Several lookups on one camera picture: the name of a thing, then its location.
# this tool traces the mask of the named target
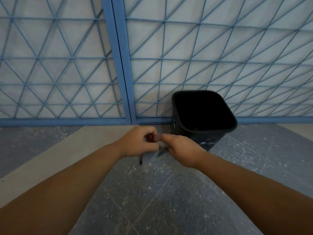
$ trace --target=floor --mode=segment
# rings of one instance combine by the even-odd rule
[[[156,128],[160,133],[169,132],[167,125]],[[305,127],[306,132],[301,136],[298,127],[289,128],[239,125],[211,152],[313,198],[313,143],[309,139],[313,130]],[[53,162],[60,145],[69,147],[70,141],[77,141],[78,137],[86,140],[95,129],[79,126],[0,128],[0,194],[8,190],[4,185],[12,184],[12,180],[25,184],[21,182],[19,170],[24,168],[27,172],[25,168],[29,171],[40,166],[36,160],[41,157],[42,163],[46,162],[44,157],[48,152]],[[101,130],[108,134],[107,128]],[[164,155],[143,166],[139,165],[138,158],[119,161],[70,234],[262,233],[209,178]]]

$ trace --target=small object in hands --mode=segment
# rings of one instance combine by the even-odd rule
[[[157,152],[148,152],[141,156],[139,156],[139,165],[142,164],[148,164],[150,162],[153,162],[156,158],[160,157],[164,153],[167,152],[167,148],[170,147],[170,145],[166,142],[158,141],[157,144],[159,145],[159,151]]]

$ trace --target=trash can rim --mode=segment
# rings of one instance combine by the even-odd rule
[[[230,110],[229,106],[227,105],[227,103],[224,101],[226,107],[228,108],[229,112],[231,113],[231,115],[233,116],[234,120],[235,120],[235,124],[232,128],[229,128],[229,129],[217,129],[217,130],[201,130],[201,131],[197,131],[197,130],[189,130],[187,129],[185,126],[183,126],[182,122],[180,121],[180,118],[179,118],[179,115],[178,115],[178,112],[177,112],[177,109],[176,109],[176,104],[175,104],[175,101],[174,101],[174,97],[178,94],[178,93],[182,93],[182,92],[212,92],[216,95],[218,95],[218,97],[220,97],[223,101],[224,99],[222,98],[222,96],[220,94],[218,94],[217,92],[215,91],[211,91],[211,90],[180,90],[180,91],[177,91],[175,92],[173,95],[172,95],[172,104],[173,104],[173,110],[175,111],[176,115],[177,115],[177,120],[178,120],[178,123],[179,125],[186,131],[190,132],[190,133],[230,133],[230,132],[233,132],[236,128],[237,128],[237,125],[238,125],[238,122],[237,122],[237,119],[236,117],[234,116],[233,112]]]

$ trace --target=left hand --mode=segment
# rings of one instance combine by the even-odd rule
[[[115,142],[122,150],[121,157],[135,157],[159,150],[157,130],[153,126],[136,126]]]

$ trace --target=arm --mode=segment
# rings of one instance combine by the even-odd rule
[[[68,234],[109,170],[123,157],[157,151],[156,129],[135,127],[0,209],[0,234]]]
[[[184,136],[163,134],[170,154],[214,181],[264,234],[311,234],[313,199],[274,180],[244,169]]]

